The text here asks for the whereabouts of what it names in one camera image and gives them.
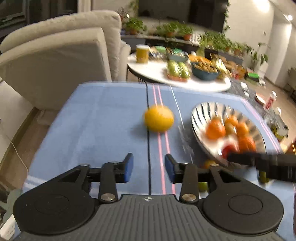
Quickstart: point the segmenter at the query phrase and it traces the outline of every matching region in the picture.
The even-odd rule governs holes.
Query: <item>beige sofa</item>
[[[80,83],[126,80],[131,48],[120,31],[107,10],[25,26],[0,45],[0,77],[35,107],[59,110]]]

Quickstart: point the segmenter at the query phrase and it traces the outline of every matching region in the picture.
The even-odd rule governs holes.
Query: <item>ceiling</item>
[[[296,26],[296,0],[270,0],[276,8],[282,11],[286,16],[292,15],[292,23]]]

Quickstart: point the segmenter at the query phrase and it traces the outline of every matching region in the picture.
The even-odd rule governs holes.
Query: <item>white round table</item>
[[[131,54],[128,57],[129,71],[139,78],[139,81],[162,83],[175,87],[186,88],[204,92],[222,92],[230,88],[231,82],[229,78],[225,80],[204,81],[191,74],[191,78],[187,82],[179,82],[170,80],[166,74],[166,62],[148,61],[147,64],[136,63],[136,55]]]

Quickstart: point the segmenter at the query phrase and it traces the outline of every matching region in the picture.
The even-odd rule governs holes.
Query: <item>sofa backrest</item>
[[[10,33],[1,43],[2,53],[31,40],[54,33],[101,27],[104,32],[111,77],[117,78],[120,54],[121,19],[118,13],[109,10],[96,10],[65,15],[27,25]]]

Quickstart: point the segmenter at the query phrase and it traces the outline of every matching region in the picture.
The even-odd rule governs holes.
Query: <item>striped plate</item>
[[[228,161],[222,158],[221,151],[228,144],[237,144],[237,138],[232,135],[220,138],[217,141],[209,140],[205,136],[205,129],[216,112],[219,116],[223,117],[223,119],[225,119],[226,114],[228,116],[235,115],[239,122],[245,122],[249,127],[250,136],[255,141],[257,151],[261,153],[266,152],[265,143],[258,128],[240,111],[217,102],[203,102],[198,104],[192,111],[192,129],[200,146],[211,160],[218,161],[220,164],[228,166]]]

